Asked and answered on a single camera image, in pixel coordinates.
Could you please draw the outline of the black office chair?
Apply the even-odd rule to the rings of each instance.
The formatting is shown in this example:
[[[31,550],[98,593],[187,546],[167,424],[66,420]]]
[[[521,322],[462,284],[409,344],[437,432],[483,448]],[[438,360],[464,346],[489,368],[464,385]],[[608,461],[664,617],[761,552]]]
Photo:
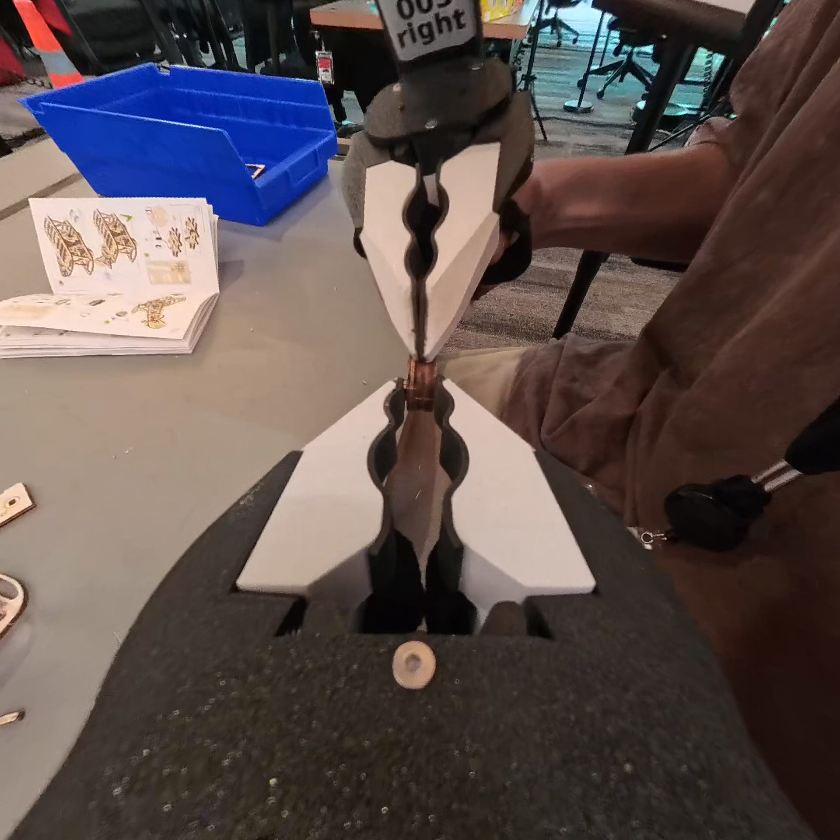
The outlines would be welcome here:
[[[620,23],[617,17],[610,20],[605,31],[605,43],[602,48],[600,64],[594,66],[595,51],[600,38],[600,35],[596,35],[584,73],[577,82],[579,97],[575,103],[574,111],[576,113],[586,114],[594,109],[594,105],[585,99],[585,91],[592,76],[604,78],[602,86],[595,91],[597,101],[603,100],[606,90],[611,85],[621,84],[627,77],[632,77],[639,82],[643,88],[643,98],[646,98],[653,85],[655,74],[637,62],[636,53],[640,49],[656,47],[660,37],[648,31],[630,28]],[[606,48],[613,35],[616,37],[616,45],[613,50],[615,60],[605,62]]]

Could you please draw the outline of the grey desk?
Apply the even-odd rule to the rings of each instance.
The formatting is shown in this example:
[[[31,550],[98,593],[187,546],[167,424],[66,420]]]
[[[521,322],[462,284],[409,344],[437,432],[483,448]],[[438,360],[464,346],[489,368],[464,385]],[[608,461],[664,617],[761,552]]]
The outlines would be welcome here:
[[[2,838],[63,764],[156,586],[292,449],[404,375],[354,252],[342,161],[265,227],[221,221],[220,296],[192,353],[2,360],[2,526],[28,604],[2,640]]]

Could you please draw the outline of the orange traffic cone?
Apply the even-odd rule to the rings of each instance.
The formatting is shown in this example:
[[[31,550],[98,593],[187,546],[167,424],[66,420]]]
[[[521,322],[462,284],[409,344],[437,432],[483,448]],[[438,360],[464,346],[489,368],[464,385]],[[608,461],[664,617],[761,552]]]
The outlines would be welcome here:
[[[83,76],[63,50],[51,27],[32,1],[13,1],[38,52],[54,89],[68,88],[84,81]]]

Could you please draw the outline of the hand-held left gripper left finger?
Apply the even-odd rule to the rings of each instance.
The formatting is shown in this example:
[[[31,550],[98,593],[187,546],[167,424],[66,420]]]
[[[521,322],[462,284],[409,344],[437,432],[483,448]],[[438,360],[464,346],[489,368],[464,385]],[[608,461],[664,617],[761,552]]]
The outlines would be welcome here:
[[[386,381],[301,451],[236,586],[306,599],[365,599],[368,550],[382,530],[384,497],[368,466],[387,429]]]

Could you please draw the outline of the open instruction booklet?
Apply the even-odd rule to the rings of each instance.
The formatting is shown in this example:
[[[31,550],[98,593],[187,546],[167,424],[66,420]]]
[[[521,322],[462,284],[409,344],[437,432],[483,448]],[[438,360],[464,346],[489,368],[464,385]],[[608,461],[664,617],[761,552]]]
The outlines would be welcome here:
[[[48,292],[1,304],[3,360],[194,351],[219,296],[203,197],[31,197]]]

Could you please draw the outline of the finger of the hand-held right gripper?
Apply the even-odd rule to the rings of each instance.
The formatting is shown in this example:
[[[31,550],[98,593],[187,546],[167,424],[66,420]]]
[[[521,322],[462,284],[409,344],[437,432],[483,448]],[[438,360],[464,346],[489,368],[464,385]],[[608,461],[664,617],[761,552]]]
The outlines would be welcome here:
[[[387,315],[410,357],[419,360],[412,253],[422,216],[422,178],[415,167],[387,161],[367,169],[364,187],[360,242]]]
[[[494,208],[501,143],[470,145],[437,174],[441,217],[433,264],[419,285],[418,358],[433,361],[467,308],[499,242]]]

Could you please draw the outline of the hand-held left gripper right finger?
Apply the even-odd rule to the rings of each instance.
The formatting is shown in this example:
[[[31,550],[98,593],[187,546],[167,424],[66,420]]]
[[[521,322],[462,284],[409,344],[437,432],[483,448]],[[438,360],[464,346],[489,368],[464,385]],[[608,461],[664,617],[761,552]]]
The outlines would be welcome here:
[[[444,588],[479,611],[593,593],[537,452],[449,379],[437,384],[434,418],[449,482],[435,545]]]

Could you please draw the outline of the person's khaki trousers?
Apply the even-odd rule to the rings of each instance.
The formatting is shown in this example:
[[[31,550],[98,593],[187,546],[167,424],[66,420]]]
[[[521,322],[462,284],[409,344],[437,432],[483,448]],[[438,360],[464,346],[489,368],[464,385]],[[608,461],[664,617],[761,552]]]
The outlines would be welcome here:
[[[501,419],[525,347],[458,350],[440,357],[443,376]]]

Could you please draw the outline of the black-legged table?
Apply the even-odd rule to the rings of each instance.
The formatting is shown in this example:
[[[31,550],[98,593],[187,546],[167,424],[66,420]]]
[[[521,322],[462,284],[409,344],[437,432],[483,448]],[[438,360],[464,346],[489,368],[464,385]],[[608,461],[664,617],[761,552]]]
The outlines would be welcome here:
[[[625,156],[658,149],[653,144],[654,136],[698,49],[723,58],[722,69],[711,85],[709,103],[701,108],[699,123],[726,112],[732,80],[784,5],[782,1],[594,2],[594,7],[613,15],[620,24],[652,35],[661,45],[658,69]]]

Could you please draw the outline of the flat wooden piece with hole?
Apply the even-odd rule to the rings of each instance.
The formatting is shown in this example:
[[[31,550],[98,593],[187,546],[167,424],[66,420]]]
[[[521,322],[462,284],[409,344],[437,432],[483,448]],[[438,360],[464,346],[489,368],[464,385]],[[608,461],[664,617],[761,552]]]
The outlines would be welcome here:
[[[2,490],[0,501],[1,528],[36,507],[35,500],[23,482]]]

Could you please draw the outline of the person's right hand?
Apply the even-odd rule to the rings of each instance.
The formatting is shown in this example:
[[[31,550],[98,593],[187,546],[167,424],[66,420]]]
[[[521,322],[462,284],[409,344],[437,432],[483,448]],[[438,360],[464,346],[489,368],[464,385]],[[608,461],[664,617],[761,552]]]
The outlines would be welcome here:
[[[477,302],[502,285],[518,280],[532,263],[534,240],[539,238],[539,215],[543,187],[538,167],[534,166],[528,179],[512,194],[501,208],[500,231],[496,250],[472,294]]]

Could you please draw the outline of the blue plastic bin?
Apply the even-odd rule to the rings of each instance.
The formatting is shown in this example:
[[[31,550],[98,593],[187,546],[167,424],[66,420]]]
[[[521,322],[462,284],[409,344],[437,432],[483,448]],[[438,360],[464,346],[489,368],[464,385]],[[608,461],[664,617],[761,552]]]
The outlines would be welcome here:
[[[145,64],[22,100],[100,196],[203,197],[262,227],[339,152],[315,80]],[[265,164],[253,181],[246,163]]]

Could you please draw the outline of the person's right forearm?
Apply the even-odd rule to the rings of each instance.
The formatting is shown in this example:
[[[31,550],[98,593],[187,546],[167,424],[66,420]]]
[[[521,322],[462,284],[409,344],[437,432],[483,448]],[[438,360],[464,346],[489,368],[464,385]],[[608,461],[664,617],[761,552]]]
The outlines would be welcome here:
[[[638,156],[539,161],[535,248],[689,262],[732,190],[724,151],[700,143]]]

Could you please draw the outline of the person in brown shirt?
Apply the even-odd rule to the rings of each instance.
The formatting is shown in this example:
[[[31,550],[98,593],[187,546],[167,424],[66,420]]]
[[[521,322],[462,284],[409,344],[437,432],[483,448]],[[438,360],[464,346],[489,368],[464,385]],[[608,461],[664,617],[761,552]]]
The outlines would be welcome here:
[[[838,397],[838,15],[790,2],[732,83],[734,118],[685,147],[717,145],[737,179],[638,338],[521,359],[504,421],[628,525],[664,529],[675,488],[780,461]],[[838,838],[838,526],[838,474],[802,477],[730,559],[658,552],[820,838]]]

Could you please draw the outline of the small wooden wheel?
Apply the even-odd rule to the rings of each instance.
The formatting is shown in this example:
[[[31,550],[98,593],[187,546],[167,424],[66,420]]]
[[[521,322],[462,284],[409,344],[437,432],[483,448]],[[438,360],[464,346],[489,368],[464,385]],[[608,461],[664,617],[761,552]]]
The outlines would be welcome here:
[[[404,381],[405,407],[408,413],[432,413],[438,387],[438,367],[432,361],[409,359]]]

